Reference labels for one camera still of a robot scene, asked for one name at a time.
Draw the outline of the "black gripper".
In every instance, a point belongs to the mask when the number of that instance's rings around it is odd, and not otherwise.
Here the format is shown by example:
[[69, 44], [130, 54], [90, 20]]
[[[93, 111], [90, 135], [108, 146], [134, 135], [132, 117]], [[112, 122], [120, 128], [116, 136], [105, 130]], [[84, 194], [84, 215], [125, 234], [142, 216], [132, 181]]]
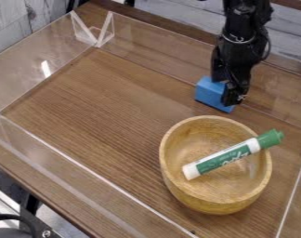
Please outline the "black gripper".
[[212, 55], [212, 79], [225, 83], [221, 102], [225, 106], [244, 102], [252, 82], [253, 68], [270, 55], [268, 31], [253, 32], [248, 37], [222, 32]]

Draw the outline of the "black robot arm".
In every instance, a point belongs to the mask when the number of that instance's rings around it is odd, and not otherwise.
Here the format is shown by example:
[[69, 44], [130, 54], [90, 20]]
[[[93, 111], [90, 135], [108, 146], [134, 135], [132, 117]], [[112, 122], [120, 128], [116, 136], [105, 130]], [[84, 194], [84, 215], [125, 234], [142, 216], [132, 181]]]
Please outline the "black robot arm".
[[269, 58], [273, 43], [266, 29], [274, 9], [270, 0], [222, 0], [225, 24], [212, 54], [212, 80], [225, 83], [224, 106], [242, 103], [253, 68]]

